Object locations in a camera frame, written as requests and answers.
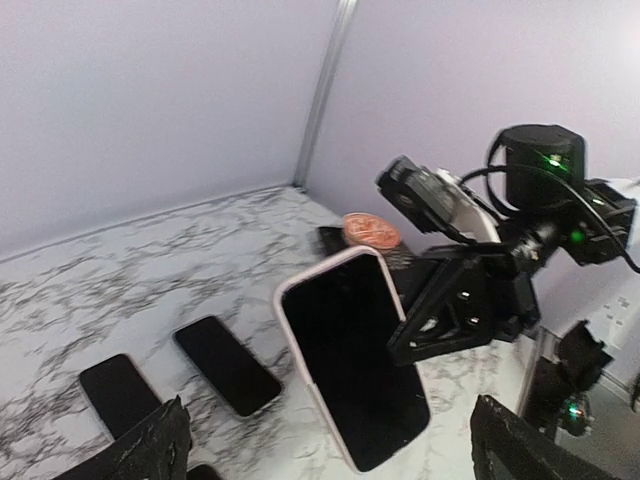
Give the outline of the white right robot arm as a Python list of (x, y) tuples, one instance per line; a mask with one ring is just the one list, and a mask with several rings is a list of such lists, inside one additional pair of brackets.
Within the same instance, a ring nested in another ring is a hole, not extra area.
[(381, 195), (420, 232), (447, 243), (426, 250), (403, 296), (404, 321), (388, 342), (396, 364), (511, 342), (541, 313), (534, 275), (558, 250), (579, 265), (629, 256), (637, 203), (585, 176), (586, 143), (559, 125), (500, 131), (502, 164), (457, 177), (395, 159)]

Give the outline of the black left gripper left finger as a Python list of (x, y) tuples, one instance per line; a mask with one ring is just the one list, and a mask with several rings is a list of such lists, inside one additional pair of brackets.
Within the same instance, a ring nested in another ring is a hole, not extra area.
[(184, 479), (190, 445), (190, 415), (176, 397), (113, 444), (56, 478)]

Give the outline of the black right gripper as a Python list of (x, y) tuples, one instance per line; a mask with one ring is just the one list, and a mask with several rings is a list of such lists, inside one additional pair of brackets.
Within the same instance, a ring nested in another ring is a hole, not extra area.
[(543, 266), (541, 243), (438, 246), (424, 258), (387, 343), (395, 365), (512, 342), (539, 322), (532, 277)]

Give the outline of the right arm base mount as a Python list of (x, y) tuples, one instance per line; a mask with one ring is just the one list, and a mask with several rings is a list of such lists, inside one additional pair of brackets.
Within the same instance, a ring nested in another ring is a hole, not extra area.
[(551, 441), (560, 430), (573, 437), (585, 435), (593, 421), (588, 392), (612, 361), (586, 319), (561, 337), (540, 329), (518, 415)]

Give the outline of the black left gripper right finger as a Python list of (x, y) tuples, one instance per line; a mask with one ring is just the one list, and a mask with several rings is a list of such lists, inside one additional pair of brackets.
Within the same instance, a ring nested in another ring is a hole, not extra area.
[(470, 418), (477, 479), (611, 479), (557, 446), (490, 395), (477, 397)]

